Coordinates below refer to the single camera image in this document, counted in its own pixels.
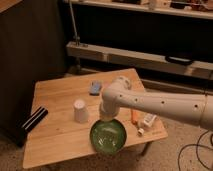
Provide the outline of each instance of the black cable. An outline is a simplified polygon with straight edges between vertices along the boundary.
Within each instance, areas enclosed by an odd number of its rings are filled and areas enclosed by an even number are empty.
[[[212,147],[213,147],[213,134],[210,135],[210,144],[211,144]]]
[[[201,147],[201,148],[205,148],[205,149],[208,149],[208,150],[211,150],[213,151],[212,148],[208,147],[208,146],[205,146],[205,145],[201,145],[201,144],[187,144],[185,146],[183,146],[178,154],[178,169],[179,171],[181,171],[181,167],[180,167],[180,156],[181,156],[181,153],[183,152],[183,150],[185,150],[186,148],[188,147]]]
[[[206,131],[206,132],[204,132],[203,134],[200,135],[200,137],[199,137],[198,140],[197,140],[197,146],[196,146],[196,156],[197,156],[197,159],[198,159],[198,161],[200,162],[200,164],[201,164],[203,167],[205,167],[207,170],[210,170],[210,168],[209,168],[208,166],[206,166],[206,165],[203,163],[203,161],[200,159],[200,156],[199,156],[199,154],[198,154],[198,146],[200,145],[200,140],[202,139],[202,137],[203,137],[204,135],[208,134],[209,132],[210,132],[210,131]]]
[[[181,153],[182,153],[186,148],[188,148],[188,147],[196,147],[196,156],[197,156],[198,161],[202,164],[203,167],[205,167],[207,170],[210,170],[210,168],[209,168],[208,166],[206,166],[206,165],[201,161],[201,159],[200,159],[200,157],[199,157],[199,154],[198,154],[198,147],[205,148],[205,149],[208,149],[208,150],[213,151],[213,148],[210,148],[210,147],[208,147],[208,146],[199,144],[200,141],[201,141],[201,139],[202,139],[202,137],[203,137],[204,135],[206,135],[207,133],[209,133],[209,132],[210,132],[210,131],[205,131],[203,134],[201,134],[200,137],[198,138],[198,141],[197,141],[196,144],[187,144],[187,145],[185,145],[185,146],[183,146],[183,147],[181,148],[181,150],[180,150],[180,152],[179,152],[179,154],[178,154],[178,169],[179,169],[179,171],[181,171],[181,167],[180,167],[180,157],[181,157]],[[211,134],[211,136],[210,136],[210,143],[211,143],[211,145],[213,146],[213,134]]]

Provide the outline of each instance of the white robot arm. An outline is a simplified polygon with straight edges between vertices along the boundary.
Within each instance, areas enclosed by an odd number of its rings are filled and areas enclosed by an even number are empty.
[[[156,114],[213,131],[213,96],[132,91],[128,78],[120,76],[102,93],[100,119],[112,120],[120,107]]]

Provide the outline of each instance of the floor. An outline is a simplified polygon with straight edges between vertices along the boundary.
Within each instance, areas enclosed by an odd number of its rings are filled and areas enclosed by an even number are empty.
[[[205,130],[176,121],[162,118],[168,131],[168,138],[154,142],[146,156],[140,153],[144,145],[133,146],[120,151],[115,156],[92,155],[70,161],[28,169],[27,171],[165,171],[178,170],[178,153],[186,144],[196,143]],[[203,137],[201,144],[210,145],[210,133]],[[10,141],[0,136],[0,171],[25,171],[22,169],[24,148],[17,148]],[[200,158],[208,166],[213,165],[213,153],[199,150]],[[186,148],[180,158],[182,171],[206,170],[197,160],[195,147]]]

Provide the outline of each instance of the table leg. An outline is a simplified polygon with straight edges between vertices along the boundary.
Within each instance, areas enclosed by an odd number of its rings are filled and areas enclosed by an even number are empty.
[[[144,157],[144,156],[146,155],[146,153],[147,153],[148,149],[150,148],[150,145],[151,145],[151,144],[152,144],[152,141],[147,142],[147,143],[145,144],[145,147],[144,147],[143,151],[141,152],[141,156],[142,156],[142,157]]]

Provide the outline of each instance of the paper cup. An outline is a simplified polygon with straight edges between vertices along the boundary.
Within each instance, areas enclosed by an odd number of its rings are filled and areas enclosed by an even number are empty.
[[[84,100],[78,99],[74,102],[74,119],[78,123],[88,122],[89,114]]]

